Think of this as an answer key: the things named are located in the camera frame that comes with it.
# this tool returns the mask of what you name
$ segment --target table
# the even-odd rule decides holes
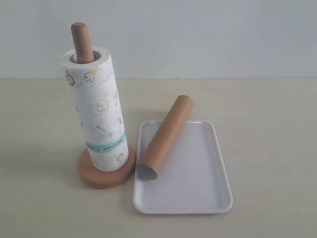
[[[95,190],[78,178],[85,143],[64,80],[0,81],[1,237],[315,238],[317,80],[118,80],[129,143],[177,95],[218,135],[233,207],[218,215],[143,215],[133,177]]]

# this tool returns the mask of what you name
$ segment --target kitchen towel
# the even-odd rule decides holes
[[[92,63],[76,63],[71,50],[62,65],[92,162],[98,170],[111,172],[127,161],[128,144],[110,52],[101,47],[93,51]]]

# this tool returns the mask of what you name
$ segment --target paper towel holder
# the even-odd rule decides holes
[[[93,52],[87,25],[83,22],[76,22],[71,25],[71,33],[76,51],[76,55],[72,56],[73,62],[86,64],[97,60],[98,54]],[[130,144],[128,144],[128,151],[128,160],[119,170],[103,172],[93,165],[89,150],[86,148],[77,163],[79,178],[86,185],[96,189],[107,189],[122,184],[135,171],[136,153]]]

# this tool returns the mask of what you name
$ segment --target rectangular tray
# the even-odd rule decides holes
[[[137,160],[162,120],[141,124]],[[187,120],[156,180],[135,172],[133,204],[145,214],[213,214],[232,207],[232,194],[214,126]]]

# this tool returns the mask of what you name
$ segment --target paper tube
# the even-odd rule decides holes
[[[136,166],[140,176],[146,179],[157,178],[193,105],[190,97],[177,97]]]

